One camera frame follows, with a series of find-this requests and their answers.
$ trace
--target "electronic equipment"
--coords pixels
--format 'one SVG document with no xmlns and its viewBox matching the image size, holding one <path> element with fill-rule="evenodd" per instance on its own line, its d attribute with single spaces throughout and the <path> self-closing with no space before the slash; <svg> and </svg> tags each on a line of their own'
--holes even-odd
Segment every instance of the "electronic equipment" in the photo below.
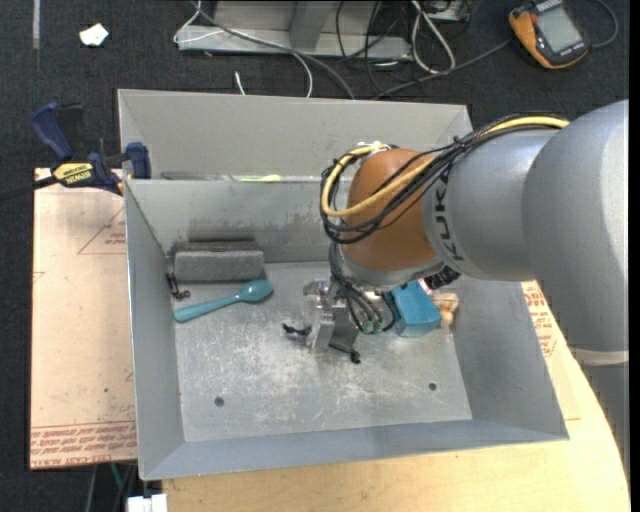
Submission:
<svg viewBox="0 0 640 512">
<path fill-rule="evenodd" d="M 565 68 L 589 51 L 564 0 L 527 0 L 511 11 L 509 24 L 524 49 L 543 67 Z"/>
</svg>

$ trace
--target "black cable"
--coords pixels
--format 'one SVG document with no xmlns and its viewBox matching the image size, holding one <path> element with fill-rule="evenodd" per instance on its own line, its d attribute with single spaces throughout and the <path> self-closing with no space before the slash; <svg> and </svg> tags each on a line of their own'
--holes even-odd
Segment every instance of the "black cable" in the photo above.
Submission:
<svg viewBox="0 0 640 512">
<path fill-rule="evenodd" d="M 591 48 L 598 49 L 598 48 L 604 48 L 605 46 L 611 44 L 615 40 L 615 38 L 618 37 L 618 32 L 620 28 L 618 24 L 618 17 L 616 16 L 616 13 L 613 12 L 613 9 L 611 9 L 611 7 L 609 7 L 609 5 L 606 4 L 603 0 L 594 0 L 594 1 L 600 4 L 604 9 L 606 9 L 607 12 L 609 13 L 609 16 L 611 16 L 611 19 L 613 20 L 613 34 L 608 39 L 600 43 L 591 43 Z"/>
<path fill-rule="evenodd" d="M 91 481 L 89 483 L 89 493 L 87 495 L 87 503 L 84 506 L 84 512 L 90 512 L 93 508 L 93 494 L 96 488 L 96 476 L 98 475 L 98 465 L 94 464 L 91 472 Z"/>
<path fill-rule="evenodd" d="M 122 477 L 122 488 L 118 491 L 118 495 L 116 496 L 116 499 L 113 503 L 113 508 L 111 509 L 112 512 L 118 512 L 118 510 L 121 509 L 121 501 L 122 498 L 128 498 L 129 494 L 131 494 L 131 489 L 133 488 L 133 483 L 136 480 L 136 469 L 137 466 L 129 466 L 125 472 L 124 472 L 124 476 Z"/>
<path fill-rule="evenodd" d="M 344 7 L 344 3 L 344 0 L 342 0 L 342 2 L 340 2 L 340 5 L 338 5 L 338 8 L 336 9 L 336 37 L 338 38 L 338 44 L 340 45 L 340 53 L 342 53 L 342 56 L 346 59 L 347 52 L 344 51 L 344 45 L 342 44 L 342 34 L 340 33 L 340 12 Z"/>
<path fill-rule="evenodd" d="M 373 48 L 375 45 L 377 45 L 378 43 L 382 42 L 382 40 L 387 37 L 389 35 L 389 33 L 395 28 L 395 26 L 400 22 L 402 15 L 399 15 L 394 21 L 393 23 L 391 23 L 391 25 L 389 25 L 389 27 L 387 28 L 387 30 L 382 34 L 379 35 L 376 39 L 374 39 L 371 44 L 363 46 L 362 48 L 360 48 L 359 50 L 347 55 L 346 51 L 344 49 L 344 45 L 342 42 L 342 32 L 340 30 L 340 13 L 342 11 L 342 7 L 344 6 L 345 2 L 342 1 L 340 2 L 340 5 L 338 5 L 338 9 L 336 10 L 336 37 L 338 38 L 338 44 L 340 45 L 340 52 L 342 53 L 342 61 L 347 61 L 347 60 L 351 60 L 355 57 L 357 57 L 358 55 L 363 54 L 365 51 Z"/>
<path fill-rule="evenodd" d="M 274 49 L 280 50 L 280 51 L 282 51 L 284 53 L 297 55 L 300 58 L 307 59 L 309 62 L 313 62 L 314 64 L 317 64 L 318 66 L 320 66 L 321 68 L 326 70 L 330 75 L 332 75 L 338 81 L 340 86 L 348 94 L 349 98 L 351 98 L 352 100 L 356 99 L 355 95 L 353 94 L 353 91 L 351 90 L 351 87 L 349 87 L 349 84 L 347 84 L 347 82 L 345 82 L 344 79 L 333 68 L 331 68 L 329 65 L 325 64 L 324 62 L 322 62 L 320 59 L 316 59 L 315 57 L 312 57 L 311 55 L 309 55 L 307 53 L 303 53 L 301 51 L 294 50 L 293 48 L 288 48 L 286 46 L 283 46 L 283 45 L 280 45 L 280 44 L 277 44 L 277 43 L 264 41 L 262 39 L 259 39 L 259 38 L 256 38 L 256 37 L 252 37 L 252 36 L 249 36 L 247 34 L 243 34 L 241 32 L 236 32 L 235 30 L 232 30 L 232 29 L 226 27 L 225 25 L 222 25 L 222 24 L 218 23 L 217 21 L 215 21 L 211 16 L 209 16 L 200 7 L 198 7 L 198 3 L 197 2 L 194 2 L 193 0 L 191 0 L 191 5 L 193 5 L 195 7 L 195 9 L 200 13 L 200 16 L 202 16 L 209 23 L 211 23 L 211 25 L 213 25 L 214 27 L 219 28 L 220 30 L 224 30 L 228 34 L 231 34 L 233 36 L 239 37 L 240 39 L 244 39 L 245 41 L 251 41 L 252 43 L 257 43 L 257 44 L 261 44 L 262 46 L 266 46 L 266 47 L 269 47 L 269 48 L 274 48 Z"/>
<path fill-rule="evenodd" d="M 463 62 L 462 64 L 459 64 L 457 66 L 454 66 L 451 69 L 448 69 L 446 71 L 440 71 L 439 73 L 434 73 L 431 75 L 426 75 L 420 78 L 416 78 L 415 80 L 411 80 L 410 82 L 406 83 L 406 84 L 400 84 L 397 85 L 395 87 L 391 87 L 390 89 L 387 89 L 386 91 L 378 94 L 377 96 L 375 96 L 373 98 L 373 100 L 379 100 L 384 98 L 385 96 L 391 97 L 394 93 L 401 91 L 403 89 L 406 89 L 407 87 L 411 87 L 412 85 L 419 85 L 419 84 L 423 84 L 424 82 L 427 82 L 429 80 L 433 80 L 435 78 L 440 78 L 443 76 L 447 76 L 450 73 L 453 73 L 454 71 L 458 71 L 460 69 L 466 68 L 467 66 L 470 66 L 471 64 L 475 64 L 476 62 L 489 57 L 490 55 L 494 54 L 495 52 L 497 52 L 498 50 L 502 50 L 502 48 L 504 48 L 505 46 L 507 46 L 508 44 L 511 43 L 511 39 L 507 39 L 506 41 L 503 41 L 502 43 L 500 43 L 499 45 L 495 46 L 494 48 L 492 48 L 491 50 L 488 50 L 480 55 L 478 55 L 477 57 L 474 57 L 471 60 L 468 60 L 467 62 Z"/>
<path fill-rule="evenodd" d="M 369 81 L 371 82 L 371 85 L 373 85 L 374 89 L 376 89 L 379 93 L 384 93 L 384 89 L 382 89 L 378 85 L 378 82 L 376 82 L 375 78 L 373 78 L 373 73 L 371 72 L 371 62 L 369 61 L 369 34 L 371 33 L 371 29 L 373 27 L 373 20 L 375 19 L 376 14 L 378 13 L 378 9 L 380 8 L 381 3 L 382 2 L 378 0 L 374 4 L 373 9 L 371 9 L 369 24 L 367 25 L 367 33 L 364 38 L 364 66 L 367 72 L 367 76 L 369 77 Z"/>
<path fill-rule="evenodd" d="M 509 115 L 504 116 L 492 123 L 489 123 L 482 127 L 479 130 L 473 131 L 470 134 L 462 138 L 456 138 L 452 145 L 448 146 L 448 149 L 444 150 L 440 155 L 435 157 L 431 162 L 429 162 L 423 171 L 416 175 L 412 181 L 404 185 L 404 187 L 397 192 L 391 200 L 385 205 L 385 207 L 376 215 L 369 218 L 368 220 L 361 222 L 357 225 L 346 225 L 346 224 L 334 224 L 331 222 L 326 215 L 326 213 L 321 209 L 321 217 L 323 221 L 323 225 L 325 228 L 325 232 L 329 236 L 329 238 L 337 243 L 337 244 L 350 244 L 355 243 L 356 241 L 363 240 L 367 236 L 370 236 L 375 231 L 379 231 L 381 229 L 385 229 L 391 226 L 393 223 L 397 222 L 397 220 L 402 217 L 440 178 L 442 173 L 450 169 L 455 163 L 457 163 L 458 159 L 466 156 L 470 151 L 475 149 L 481 144 L 488 142 L 496 137 L 505 135 L 507 133 L 511 133 L 514 131 L 522 131 L 527 129 L 539 129 L 539 124 L 526 124 L 514 127 L 506 127 L 499 130 L 490 131 L 495 126 L 498 126 L 502 123 L 505 123 L 510 120 L 522 118 L 522 117 L 530 117 L 533 114 L 526 115 Z M 547 116 L 547 117 L 555 117 L 557 119 L 561 119 L 558 116 Z M 322 179 L 322 189 L 324 189 L 326 185 L 327 172 L 323 173 Z M 340 176 L 337 176 L 335 182 L 339 181 Z M 416 192 L 420 191 L 420 194 L 417 198 L 415 198 L 409 206 L 406 205 L 406 201 Z M 400 207 L 403 207 L 402 212 L 391 222 L 386 225 L 382 225 L 383 220 L 395 213 Z M 357 233 L 355 237 L 346 237 L 345 233 Z"/>
</svg>

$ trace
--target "small black part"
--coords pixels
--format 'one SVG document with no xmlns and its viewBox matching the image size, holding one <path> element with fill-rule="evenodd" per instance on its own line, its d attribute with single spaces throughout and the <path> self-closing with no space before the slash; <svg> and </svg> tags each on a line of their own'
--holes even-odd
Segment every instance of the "small black part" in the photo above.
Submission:
<svg viewBox="0 0 640 512">
<path fill-rule="evenodd" d="M 304 329 L 296 329 L 295 327 L 291 327 L 287 324 L 282 324 L 282 328 L 285 330 L 287 334 L 297 334 L 298 336 L 308 336 L 311 332 L 311 327 L 306 327 Z"/>
<path fill-rule="evenodd" d="M 188 299 L 189 297 L 191 297 L 191 292 L 189 290 L 181 292 L 178 289 L 178 282 L 176 281 L 176 276 L 173 274 L 173 272 L 165 274 L 165 277 L 167 278 L 167 283 L 169 284 L 171 295 L 173 295 L 176 300 Z"/>
</svg>

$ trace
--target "white cable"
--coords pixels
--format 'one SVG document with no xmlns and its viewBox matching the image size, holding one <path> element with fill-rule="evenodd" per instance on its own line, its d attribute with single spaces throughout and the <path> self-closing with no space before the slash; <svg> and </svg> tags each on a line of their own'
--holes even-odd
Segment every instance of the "white cable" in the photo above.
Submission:
<svg viewBox="0 0 640 512">
<path fill-rule="evenodd" d="M 242 87 L 242 82 L 240 81 L 240 73 L 238 73 L 237 71 L 233 74 L 234 78 L 236 79 L 236 84 L 238 85 L 238 89 L 240 89 L 240 92 L 242 93 L 243 96 L 246 96 L 247 93 L 244 92 L 244 88 Z"/>
<path fill-rule="evenodd" d="M 176 31 L 176 33 L 173 35 L 173 42 L 175 44 L 178 44 L 178 34 L 180 33 L 180 31 L 184 30 L 186 27 L 191 25 L 198 18 L 198 16 L 200 16 L 201 12 L 202 12 L 202 0 L 199 0 L 198 1 L 198 6 L 196 7 L 196 12 L 194 13 L 194 15 L 191 16 L 191 18 L 189 18 L 187 20 L 187 22 L 184 25 L 182 25 Z M 217 30 L 215 32 L 209 32 L 207 34 L 204 34 L 204 35 L 201 35 L 201 36 L 198 36 L 198 37 L 194 37 L 193 39 L 182 39 L 182 40 L 180 40 L 180 43 L 184 44 L 184 43 L 191 43 L 193 41 L 199 41 L 200 39 L 204 39 L 205 37 L 213 36 L 213 35 L 216 35 L 216 34 L 221 34 L 223 32 L 225 32 L 225 31 L 224 30 Z M 233 32 L 237 33 L 240 36 L 244 36 L 247 39 L 251 39 L 251 40 L 253 40 L 254 42 L 256 42 L 258 44 L 265 44 L 265 45 L 268 45 L 268 46 L 271 46 L 271 47 L 280 46 L 281 48 L 287 50 L 287 48 L 284 47 L 284 46 L 277 45 L 276 43 L 272 43 L 271 41 L 265 41 L 263 39 L 258 39 L 257 37 L 253 37 L 253 36 L 250 36 L 248 34 L 244 34 L 243 32 L 240 32 L 239 30 L 234 30 Z M 235 35 L 233 32 L 228 31 L 228 33 L 230 35 Z M 307 91 L 306 97 L 310 98 L 311 94 L 313 93 L 313 73 L 311 73 L 311 69 L 309 69 L 309 66 L 307 65 L 307 63 L 304 61 L 304 59 L 300 55 L 298 55 L 297 52 L 291 52 L 291 55 L 293 55 L 300 62 L 300 64 L 302 64 L 302 66 L 304 67 L 304 70 L 307 72 L 307 76 L 309 77 L 309 89 Z M 246 96 L 246 93 L 245 93 L 245 91 L 244 91 L 244 89 L 242 87 L 242 83 L 240 82 L 240 74 L 236 71 L 234 76 L 235 76 L 235 79 L 236 79 L 236 84 L 238 85 L 238 88 L 240 89 L 240 92 L 242 93 L 243 96 Z"/>
<path fill-rule="evenodd" d="M 311 93 L 313 92 L 313 74 L 311 73 L 311 70 L 309 69 L 309 66 L 307 65 L 307 63 L 304 61 L 302 57 L 300 57 L 300 55 L 298 55 L 297 53 L 292 53 L 291 55 L 293 55 L 296 59 L 298 59 L 300 64 L 304 66 L 304 69 L 307 72 L 307 76 L 309 77 L 309 90 L 307 91 L 306 97 L 311 98 Z"/>
<path fill-rule="evenodd" d="M 200 39 L 204 39 L 205 37 L 215 36 L 216 34 L 224 34 L 224 30 L 216 30 L 215 32 L 208 32 L 206 34 L 203 34 L 203 35 L 198 36 L 198 37 L 194 37 L 192 39 L 180 39 L 179 42 L 180 43 L 191 43 L 193 41 L 200 41 Z"/>
<path fill-rule="evenodd" d="M 233 31 L 233 33 L 230 33 L 227 31 L 227 33 L 229 33 L 230 35 L 235 35 L 236 37 L 238 36 L 244 36 L 247 39 L 250 39 L 251 41 L 253 41 L 254 43 L 258 43 L 258 44 L 264 44 L 264 45 L 270 45 L 270 46 L 279 46 L 281 48 L 283 48 L 284 50 L 288 50 L 288 48 L 286 46 L 281 46 L 277 43 L 272 43 L 271 41 L 265 41 L 264 39 L 259 39 L 257 37 L 254 36 L 250 36 L 249 34 L 245 34 L 244 32 L 240 32 L 239 30 L 235 30 Z M 289 52 L 287 51 L 287 53 L 289 53 L 289 55 L 295 57 L 300 64 L 302 64 L 304 66 L 304 70 L 307 72 L 307 76 L 309 77 L 309 89 L 307 90 L 307 95 L 306 98 L 310 98 L 311 97 L 311 93 L 313 92 L 313 74 L 311 73 L 311 69 L 309 69 L 309 66 L 307 65 L 307 63 L 304 61 L 304 59 L 298 55 L 297 52 Z"/>
<path fill-rule="evenodd" d="M 413 5 L 413 7 L 418 11 L 418 15 L 416 16 L 416 21 L 413 24 L 413 30 L 411 31 L 411 46 L 412 46 L 412 52 L 413 52 L 413 60 L 421 69 L 433 75 L 438 73 L 443 73 L 453 69 L 456 66 L 456 58 L 453 55 L 453 52 L 451 51 L 451 47 L 449 46 L 447 41 L 444 39 L 444 37 L 442 37 L 442 34 L 440 33 L 440 31 L 433 24 L 433 22 L 431 21 L 431 18 L 429 18 L 427 13 L 424 12 L 424 9 L 420 5 L 420 3 L 417 0 L 412 0 L 411 5 Z M 450 62 L 450 65 L 447 69 L 443 69 L 440 71 L 432 69 L 429 66 L 427 66 L 422 61 L 422 59 L 418 56 L 418 52 L 416 50 L 416 39 L 418 36 L 418 26 L 420 24 L 420 18 L 424 19 L 424 21 L 427 23 L 427 25 L 431 29 L 431 32 L 433 32 L 433 34 L 436 36 L 436 38 L 440 42 L 440 45 L 442 46 L 444 51 L 447 52 L 447 55 L 449 56 L 449 62 Z"/>
<path fill-rule="evenodd" d="M 178 44 L 178 34 L 180 33 L 180 31 L 186 27 L 188 27 L 189 25 L 191 25 L 194 21 L 196 21 L 196 19 L 198 18 L 198 16 L 200 16 L 200 9 L 202 8 L 202 0 L 198 0 L 198 8 L 196 9 L 196 12 L 193 13 L 193 16 L 191 16 L 191 18 L 189 18 L 187 20 L 187 22 L 182 25 L 178 30 L 176 30 L 176 33 L 173 34 L 173 42 L 175 44 Z M 182 41 L 183 43 L 188 43 L 191 41 L 197 41 L 198 39 L 202 39 L 202 37 L 198 37 L 196 39 L 189 39 L 187 41 Z"/>
</svg>

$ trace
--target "plastic spoon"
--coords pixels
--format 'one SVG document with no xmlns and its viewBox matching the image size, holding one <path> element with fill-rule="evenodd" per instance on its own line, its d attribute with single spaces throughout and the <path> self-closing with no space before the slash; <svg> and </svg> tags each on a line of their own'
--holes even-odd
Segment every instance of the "plastic spoon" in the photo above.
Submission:
<svg viewBox="0 0 640 512">
<path fill-rule="evenodd" d="M 176 322 L 186 322 L 236 302 L 259 302 L 271 295 L 272 292 L 273 286 L 269 281 L 256 279 L 245 284 L 235 295 L 176 309 L 173 312 L 173 318 Z"/>
</svg>

